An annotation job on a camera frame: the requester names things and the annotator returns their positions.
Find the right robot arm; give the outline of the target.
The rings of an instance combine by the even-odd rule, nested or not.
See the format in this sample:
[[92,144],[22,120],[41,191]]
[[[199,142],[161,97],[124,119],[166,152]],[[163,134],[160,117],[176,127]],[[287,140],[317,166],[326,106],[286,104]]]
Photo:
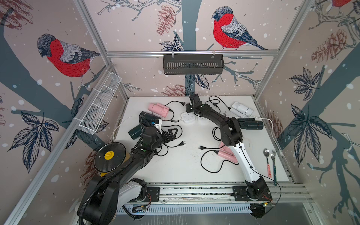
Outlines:
[[189,96],[190,103],[186,104],[186,112],[206,118],[220,128],[221,141],[229,147],[236,157],[245,176],[247,195],[252,200],[257,200],[269,193],[269,188],[264,177],[258,173],[245,149],[241,124],[232,117],[227,117],[215,111],[211,106],[202,103],[198,94]]

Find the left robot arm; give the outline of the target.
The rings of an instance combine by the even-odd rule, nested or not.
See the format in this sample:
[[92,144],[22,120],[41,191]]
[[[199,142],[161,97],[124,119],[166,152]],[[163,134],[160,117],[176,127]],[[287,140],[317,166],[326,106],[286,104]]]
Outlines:
[[95,175],[89,181],[77,210],[78,224],[108,225],[119,207],[133,199],[146,199],[147,183],[133,178],[133,175],[158,154],[157,149],[176,139],[178,129],[172,125],[164,131],[152,124],[145,124],[141,126],[141,131],[129,159],[125,159],[126,148],[120,142],[108,143],[96,153],[94,167],[104,176]]

